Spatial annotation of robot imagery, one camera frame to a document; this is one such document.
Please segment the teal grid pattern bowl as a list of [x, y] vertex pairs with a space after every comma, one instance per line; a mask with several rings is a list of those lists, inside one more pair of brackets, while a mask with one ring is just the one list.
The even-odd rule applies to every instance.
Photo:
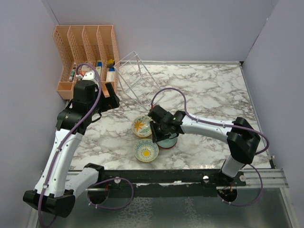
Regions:
[[157, 142], [157, 145], [163, 149], [170, 149], [172, 147], [174, 147], [176, 145], [178, 141], [178, 138], [172, 138], [172, 139], [166, 139], [166, 140], [162, 140]]

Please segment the orange flower leaf bowl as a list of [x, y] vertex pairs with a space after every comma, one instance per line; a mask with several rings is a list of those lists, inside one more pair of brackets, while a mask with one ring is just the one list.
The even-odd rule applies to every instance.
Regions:
[[148, 116], [138, 116], [132, 122], [131, 130], [133, 134], [140, 138], [147, 138], [152, 135], [150, 128], [151, 118]]

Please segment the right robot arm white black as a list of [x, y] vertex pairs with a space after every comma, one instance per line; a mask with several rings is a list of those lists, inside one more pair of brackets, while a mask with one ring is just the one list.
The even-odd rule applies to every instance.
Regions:
[[218, 180], [224, 186], [233, 183], [238, 171], [252, 163], [261, 140], [258, 133], [241, 117], [228, 122], [232, 124], [229, 127], [221, 121], [216, 121], [219, 124], [217, 126], [210, 124], [207, 119], [194, 120], [194, 116], [187, 116], [184, 111], [171, 114], [159, 106], [151, 110], [148, 116], [151, 118], [153, 142], [170, 141], [180, 134], [195, 134], [227, 143], [230, 156], [224, 161], [218, 174]]

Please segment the yellow sun blue bowl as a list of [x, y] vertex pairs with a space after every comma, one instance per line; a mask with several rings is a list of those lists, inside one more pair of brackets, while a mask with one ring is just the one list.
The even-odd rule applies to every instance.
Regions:
[[134, 155], [141, 162], [152, 162], [159, 154], [159, 147], [152, 139], [141, 139], [134, 145]]

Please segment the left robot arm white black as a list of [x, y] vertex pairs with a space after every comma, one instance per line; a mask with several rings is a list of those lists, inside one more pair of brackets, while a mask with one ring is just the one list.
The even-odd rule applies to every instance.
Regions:
[[40, 212], [66, 218], [77, 197], [89, 186], [101, 187], [104, 167], [89, 163], [71, 180], [67, 174], [78, 145], [93, 115], [119, 107], [119, 98], [110, 82], [103, 85], [80, 80], [74, 86], [73, 99], [57, 116], [54, 145], [46, 167], [33, 190], [24, 193], [23, 201]]

